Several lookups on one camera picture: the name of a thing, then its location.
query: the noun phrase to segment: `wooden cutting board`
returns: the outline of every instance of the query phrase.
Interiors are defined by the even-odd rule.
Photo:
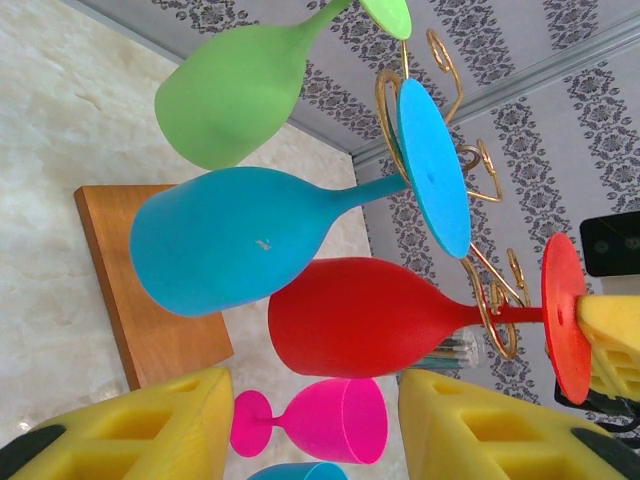
[[[134,272],[129,256],[134,216],[147,198],[171,186],[84,186],[74,194],[132,390],[233,355],[222,314],[197,319],[174,315],[147,295]]]

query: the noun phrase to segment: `marble floor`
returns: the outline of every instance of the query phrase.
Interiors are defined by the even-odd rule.
[[[202,173],[166,143],[153,95],[175,68],[56,0],[0,3],[0,445],[39,422],[126,391],[72,194],[85,184],[182,182]],[[350,158],[285,126],[245,162],[328,188],[355,183]],[[362,212],[331,229],[320,256],[369,255]],[[234,389],[275,412],[316,378],[288,371],[269,342],[266,301],[224,312]],[[389,447],[352,479],[406,478],[394,378],[379,379]],[[267,451],[229,451],[226,479],[305,460],[277,432]]]

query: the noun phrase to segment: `pink wine glass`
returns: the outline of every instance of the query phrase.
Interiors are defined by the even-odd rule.
[[[323,380],[298,393],[280,417],[260,392],[235,402],[231,446],[243,457],[259,455],[273,427],[280,427],[303,452],[320,460],[372,464],[389,436],[384,397],[372,378]]]

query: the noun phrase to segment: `yellow sponge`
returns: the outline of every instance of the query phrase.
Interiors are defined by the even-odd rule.
[[[582,297],[578,319],[591,344],[591,389],[640,401],[640,296]]]
[[[600,427],[426,370],[405,370],[398,406],[411,480],[618,480],[571,433]]]
[[[48,420],[66,432],[11,478],[222,479],[232,417],[229,370],[209,368]]]

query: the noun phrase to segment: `damask wallpaper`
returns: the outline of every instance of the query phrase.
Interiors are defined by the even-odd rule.
[[[502,204],[471,199],[473,241],[507,276],[506,249],[516,250],[534,305],[540,305],[542,252],[554,232],[567,232],[581,250],[582,220],[640,210],[637,58],[640,46],[452,128],[456,142],[482,138],[487,143],[504,188]],[[390,158],[383,157],[357,166],[356,175],[364,183],[394,171]],[[486,173],[472,172],[469,188],[490,193]],[[364,211],[374,256],[412,269],[456,301],[473,302],[466,273],[433,241],[410,192],[366,205]],[[600,293],[600,281],[589,280],[592,293]],[[563,409],[553,399],[555,375],[544,353],[542,326],[521,327],[519,339],[516,360],[505,361],[489,348],[480,368],[451,373]]]
[[[255,23],[299,23],[327,0],[65,0],[83,3],[186,58],[226,29]],[[448,46],[468,94],[576,45],[640,13],[637,0],[409,0],[411,73],[436,103],[455,99],[438,70],[425,32]],[[291,122],[351,152],[380,136],[375,76],[398,69],[399,42],[369,19],[358,3],[345,10],[314,44],[307,78]]]

